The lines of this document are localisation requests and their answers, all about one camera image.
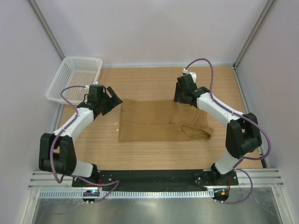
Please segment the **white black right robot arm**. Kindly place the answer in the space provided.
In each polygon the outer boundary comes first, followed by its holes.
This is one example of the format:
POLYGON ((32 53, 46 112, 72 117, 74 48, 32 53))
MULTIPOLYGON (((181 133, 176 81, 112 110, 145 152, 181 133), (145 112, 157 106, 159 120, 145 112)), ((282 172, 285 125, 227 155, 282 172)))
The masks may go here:
POLYGON ((201 109, 226 128, 224 155, 211 166, 211 181, 224 185, 244 157, 262 144, 257 118, 242 114, 218 100, 206 87, 197 87, 194 73, 177 78, 174 101, 201 109))

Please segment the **white perforated plastic basket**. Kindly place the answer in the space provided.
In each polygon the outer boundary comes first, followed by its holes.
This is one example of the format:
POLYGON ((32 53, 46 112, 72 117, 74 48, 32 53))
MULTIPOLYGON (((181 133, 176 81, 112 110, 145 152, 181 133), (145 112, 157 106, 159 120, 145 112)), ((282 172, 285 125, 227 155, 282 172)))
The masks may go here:
POLYGON ((97 82, 102 64, 103 61, 95 57, 68 56, 64 58, 46 92, 46 98, 66 104, 60 93, 66 87, 71 86, 71 89, 63 92, 63 96, 72 104, 78 105, 88 90, 75 86, 86 86, 97 82))

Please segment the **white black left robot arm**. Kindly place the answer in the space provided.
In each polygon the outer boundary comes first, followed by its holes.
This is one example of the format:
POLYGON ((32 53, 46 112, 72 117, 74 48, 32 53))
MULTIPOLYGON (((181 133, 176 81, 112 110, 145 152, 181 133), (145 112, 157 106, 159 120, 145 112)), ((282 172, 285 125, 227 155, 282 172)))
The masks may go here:
POLYGON ((86 85, 88 93, 78 105, 65 100, 74 114, 59 129, 44 133, 40 138, 39 169, 51 172, 57 183, 64 176, 77 178, 88 186, 99 186, 97 166, 77 159, 74 143, 81 132, 100 114, 106 115, 122 103, 112 87, 101 84, 86 85))

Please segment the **aluminium frame rail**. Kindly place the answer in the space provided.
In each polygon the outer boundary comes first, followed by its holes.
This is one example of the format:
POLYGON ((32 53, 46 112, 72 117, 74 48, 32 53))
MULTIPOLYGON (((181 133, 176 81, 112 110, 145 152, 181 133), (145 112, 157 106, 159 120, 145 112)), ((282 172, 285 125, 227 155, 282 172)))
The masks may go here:
POLYGON ((282 187, 277 169, 259 168, 233 171, 220 180, 212 177, 210 170, 102 170, 101 184, 120 182, 118 191, 166 192, 199 191, 203 188, 282 187))

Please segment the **tan ribbed tank top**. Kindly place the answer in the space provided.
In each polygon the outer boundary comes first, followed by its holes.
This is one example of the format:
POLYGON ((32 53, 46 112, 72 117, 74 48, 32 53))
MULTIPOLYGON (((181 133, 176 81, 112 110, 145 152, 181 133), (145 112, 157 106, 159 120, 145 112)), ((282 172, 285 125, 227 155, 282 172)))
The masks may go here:
POLYGON ((120 142, 209 140, 213 133, 207 113, 190 105, 129 99, 121 104, 120 142))

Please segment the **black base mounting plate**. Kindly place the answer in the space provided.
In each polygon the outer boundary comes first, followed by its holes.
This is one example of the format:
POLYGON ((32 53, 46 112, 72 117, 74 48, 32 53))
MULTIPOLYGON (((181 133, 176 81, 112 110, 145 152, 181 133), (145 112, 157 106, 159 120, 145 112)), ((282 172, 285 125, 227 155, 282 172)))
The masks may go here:
POLYGON ((211 170, 102 170, 97 180, 107 184, 120 181, 116 191, 124 192, 188 192, 202 191, 208 186, 237 186, 235 171, 218 176, 211 170))

